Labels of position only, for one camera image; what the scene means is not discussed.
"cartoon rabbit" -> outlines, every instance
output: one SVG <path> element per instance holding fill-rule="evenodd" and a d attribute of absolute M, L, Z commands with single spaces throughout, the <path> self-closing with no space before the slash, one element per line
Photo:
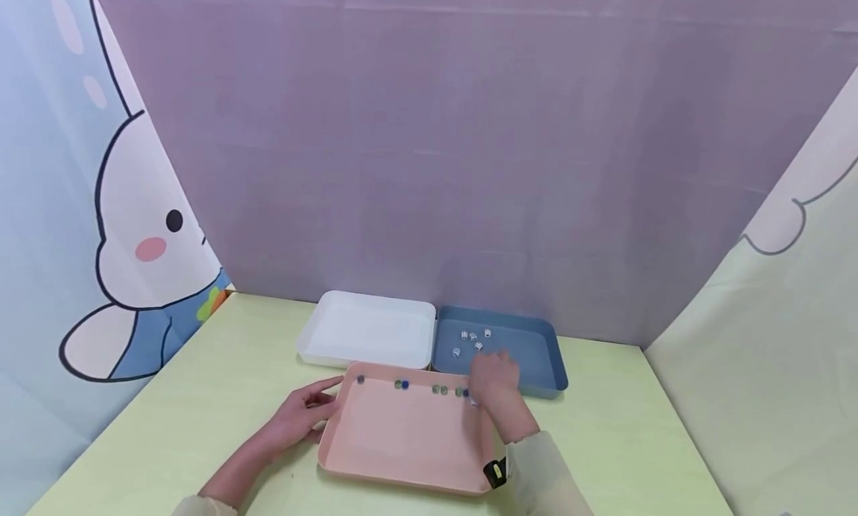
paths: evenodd
<path fill-rule="evenodd" d="M 156 374 L 222 302 L 229 283 L 185 198 L 98 0 L 98 37 L 129 118 L 107 146 L 95 186 L 95 272 L 109 303 L 59 348 L 84 380 Z"/>

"white tray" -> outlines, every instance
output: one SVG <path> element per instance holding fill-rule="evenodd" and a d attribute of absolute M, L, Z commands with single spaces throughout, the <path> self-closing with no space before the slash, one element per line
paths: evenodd
<path fill-rule="evenodd" d="M 383 296 L 330 290 L 298 336 L 306 363 L 349 367 L 354 362 L 425 369 L 435 337 L 435 307 Z"/>

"pink tray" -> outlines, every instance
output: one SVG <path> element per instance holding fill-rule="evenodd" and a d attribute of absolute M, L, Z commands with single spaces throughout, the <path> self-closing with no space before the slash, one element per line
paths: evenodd
<path fill-rule="evenodd" d="M 363 375 L 363 384 L 357 382 Z M 396 389 L 407 380 L 407 389 Z M 457 387 L 468 377 L 355 363 L 346 371 L 318 459 L 336 475 L 455 494 L 489 489 L 483 467 L 495 459 L 493 426 Z M 448 393 L 433 393 L 433 385 Z"/>

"rabbit ear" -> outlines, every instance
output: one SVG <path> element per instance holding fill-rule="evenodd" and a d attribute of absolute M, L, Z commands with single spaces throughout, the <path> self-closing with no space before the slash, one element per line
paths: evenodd
<path fill-rule="evenodd" d="M 134 83 L 134 77 L 131 77 L 131 70 L 125 63 L 122 49 L 119 48 L 119 43 L 116 41 L 116 36 L 113 35 L 113 30 L 109 26 L 104 10 L 101 9 L 101 4 L 98 3 L 98 0 L 89 0 L 89 6 L 92 10 L 92 19 L 95 20 L 98 41 L 101 42 L 101 50 L 105 54 L 107 68 L 114 86 L 116 86 L 119 100 L 125 108 L 125 113 L 129 116 L 134 115 L 143 110 L 143 99 L 140 97 L 140 91 Z"/>

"blue tray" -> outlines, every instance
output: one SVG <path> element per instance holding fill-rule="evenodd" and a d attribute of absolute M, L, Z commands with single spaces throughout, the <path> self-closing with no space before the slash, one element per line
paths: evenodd
<path fill-rule="evenodd" d="M 492 331 L 491 337 L 484 336 L 487 328 Z M 463 331 L 474 332 L 477 339 L 463 340 Z M 518 363 L 519 389 L 524 395 L 558 398 L 569 387 L 557 334 L 547 320 L 482 309 L 442 307 L 435 328 L 431 367 L 442 373 L 467 375 L 477 352 L 475 343 L 482 343 L 483 352 L 506 348 Z M 459 357 L 453 356 L 453 348 L 462 351 Z"/>

